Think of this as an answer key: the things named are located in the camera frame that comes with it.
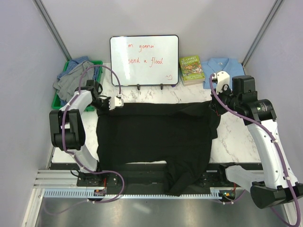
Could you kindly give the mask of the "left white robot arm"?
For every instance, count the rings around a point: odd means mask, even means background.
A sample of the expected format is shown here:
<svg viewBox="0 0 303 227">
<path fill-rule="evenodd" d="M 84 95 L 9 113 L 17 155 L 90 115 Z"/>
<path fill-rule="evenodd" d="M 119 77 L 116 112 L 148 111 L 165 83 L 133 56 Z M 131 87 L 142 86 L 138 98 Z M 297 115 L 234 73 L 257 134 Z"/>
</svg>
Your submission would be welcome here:
<svg viewBox="0 0 303 227">
<path fill-rule="evenodd" d="M 87 180 L 93 186 L 101 185 L 104 175 L 99 171 L 98 160 L 85 145 L 86 133 L 81 115 L 87 106 L 109 111 L 111 98 L 99 97 L 101 91 L 101 84 L 88 80 L 85 86 L 75 90 L 74 96 L 64 107 L 49 113 L 52 145 L 70 155 L 81 172 L 89 173 Z"/>
</svg>

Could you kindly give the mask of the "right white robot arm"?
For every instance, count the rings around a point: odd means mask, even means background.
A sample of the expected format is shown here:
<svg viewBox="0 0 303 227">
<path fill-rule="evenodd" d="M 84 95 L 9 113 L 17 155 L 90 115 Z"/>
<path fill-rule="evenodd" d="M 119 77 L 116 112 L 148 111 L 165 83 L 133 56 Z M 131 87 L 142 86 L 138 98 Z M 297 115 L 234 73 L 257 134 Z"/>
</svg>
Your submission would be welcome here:
<svg viewBox="0 0 303 227">
<path fill-rule="evenodd" d="M 291 170 L 279 139 L 276 113 L 267 99 L 258 99 L 252 76 L 230 78 L 225 71 L 212 74 L 210 108 L 217 114 L 232 113 L 243 119 L 254 139 L 263 175 L 256 175 L 236 163 L 222 164 L 217 181 L 222 186 L 235 183 L 248 191 L 255 205 L 269 208 L 297 201 L 303 185 Z"/>
</svg>

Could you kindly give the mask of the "black long sleeve shirt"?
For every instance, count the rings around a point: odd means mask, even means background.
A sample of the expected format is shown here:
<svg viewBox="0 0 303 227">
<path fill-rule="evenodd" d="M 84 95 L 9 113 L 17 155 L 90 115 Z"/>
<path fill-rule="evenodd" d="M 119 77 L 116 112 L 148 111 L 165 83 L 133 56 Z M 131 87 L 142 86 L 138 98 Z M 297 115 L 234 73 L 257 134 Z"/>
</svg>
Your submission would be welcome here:
<svg viewBox="0 0 303 227">
<path fill-rule="evenodd" d="M 164 192 L 180 196 L 206 170 L 221 118 L 209 102 L 126 103 L 98 110 L 97 155 L 103 170 L 165 161 Z"/>
</svg>

